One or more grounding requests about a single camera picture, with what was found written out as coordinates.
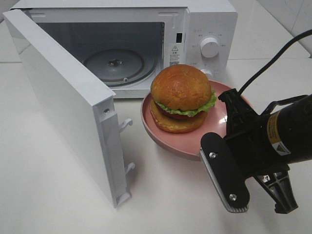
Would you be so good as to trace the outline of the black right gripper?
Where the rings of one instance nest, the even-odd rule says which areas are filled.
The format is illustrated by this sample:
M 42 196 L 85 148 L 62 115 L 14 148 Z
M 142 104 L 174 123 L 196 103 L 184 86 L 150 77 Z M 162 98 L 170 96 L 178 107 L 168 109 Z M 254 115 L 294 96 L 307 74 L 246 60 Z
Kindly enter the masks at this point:
M 275 201 L 275 212 L 298 208 L 288 174 L 289 166 L 268 139 L 269 116 L 260 116 L 236 89 L 218 96 L 227 111 L 226 143 L 245 178 L 252 177 Z

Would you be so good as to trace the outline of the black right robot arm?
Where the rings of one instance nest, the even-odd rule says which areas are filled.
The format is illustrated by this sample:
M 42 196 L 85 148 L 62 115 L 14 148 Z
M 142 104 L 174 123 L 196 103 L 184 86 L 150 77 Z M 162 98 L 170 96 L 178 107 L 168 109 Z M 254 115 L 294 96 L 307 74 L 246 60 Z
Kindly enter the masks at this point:
M 312 97 L 273 101 L 260 115 L 236 89 L 218 98 L 227 110 L 225 141 L 243 176 L 270 195 L 276 213 L 297 209 L 288 171 L 289 164 L 312 158 Z

